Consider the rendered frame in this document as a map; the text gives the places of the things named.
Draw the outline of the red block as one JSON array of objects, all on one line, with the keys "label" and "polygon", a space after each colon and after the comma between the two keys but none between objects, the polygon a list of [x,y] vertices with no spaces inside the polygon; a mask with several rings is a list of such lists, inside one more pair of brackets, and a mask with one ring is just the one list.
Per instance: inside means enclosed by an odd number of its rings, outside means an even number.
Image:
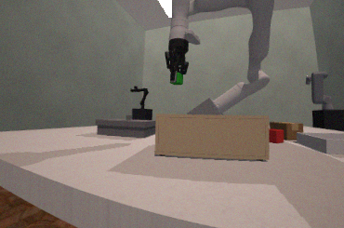
[{"label": "red block", "polygon": [[282,143],[284,142],[284,131],[282,129],[270,129],[269,138],[272,143]]}]

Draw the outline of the green block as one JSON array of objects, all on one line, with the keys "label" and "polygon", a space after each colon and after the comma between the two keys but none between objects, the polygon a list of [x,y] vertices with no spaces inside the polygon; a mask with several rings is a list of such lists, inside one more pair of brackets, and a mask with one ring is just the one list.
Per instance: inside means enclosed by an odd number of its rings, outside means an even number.
[{"label": "green block", "polygon": [[173,85],[182,85],[183,84],[183,74],[177,73],[177,82],[176,83],[171,83]]}]

